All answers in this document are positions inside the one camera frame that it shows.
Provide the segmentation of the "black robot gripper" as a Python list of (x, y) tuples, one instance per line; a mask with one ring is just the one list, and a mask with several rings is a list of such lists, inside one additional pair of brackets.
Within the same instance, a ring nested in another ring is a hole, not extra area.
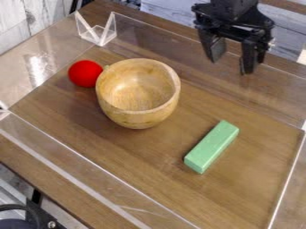
[(258, 0), (209, 0), (193, 4), (195, 27), (205, 56), (216, 63), (227, 51), (225, 38), (242, 42), (240, 74), (251, 74), (271, 47), (274, 21), (259, 11)]

